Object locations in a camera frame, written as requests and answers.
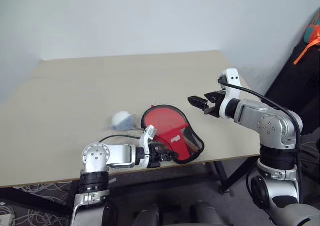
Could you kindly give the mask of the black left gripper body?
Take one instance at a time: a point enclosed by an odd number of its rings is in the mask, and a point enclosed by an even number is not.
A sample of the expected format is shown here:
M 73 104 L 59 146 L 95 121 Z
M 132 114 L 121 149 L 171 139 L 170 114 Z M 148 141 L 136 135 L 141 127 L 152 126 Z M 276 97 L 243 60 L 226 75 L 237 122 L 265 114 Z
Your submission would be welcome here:
M 167 162 L 169 149 L 161 143 L 151 143 L 149 145 L 149 163 L 148 168 L 154 169 L 161 166 L 161 162 Z

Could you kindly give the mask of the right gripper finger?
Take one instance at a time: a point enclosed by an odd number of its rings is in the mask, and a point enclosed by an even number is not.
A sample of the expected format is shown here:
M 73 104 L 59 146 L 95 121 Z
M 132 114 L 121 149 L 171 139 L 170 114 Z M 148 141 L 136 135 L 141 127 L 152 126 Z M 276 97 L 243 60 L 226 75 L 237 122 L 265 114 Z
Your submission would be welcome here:
M 213 117 L 220 116 L 220 108 L 218 106 L 213 106 L 213 107 L 206 106 L 203 112 L 205 115 L 210 115 Z
M 187 98 L 188 102 L 198 109 L 207 109 L 208 108 L 208 101 L 198 96 L 190 96 Z

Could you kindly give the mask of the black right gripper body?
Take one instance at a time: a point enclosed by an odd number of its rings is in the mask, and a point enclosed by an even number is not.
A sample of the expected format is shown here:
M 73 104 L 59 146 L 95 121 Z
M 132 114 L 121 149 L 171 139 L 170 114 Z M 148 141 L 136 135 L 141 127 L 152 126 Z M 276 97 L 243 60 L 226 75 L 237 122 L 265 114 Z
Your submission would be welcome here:
M 214 104 L 214 107 L 217 106 L 221 108 L 221 105 L 226 97 L 226 91 L 219 90 L 215 92 L 210 92 L 206 93 L 204 96 L 207 98 L 209 102 Z

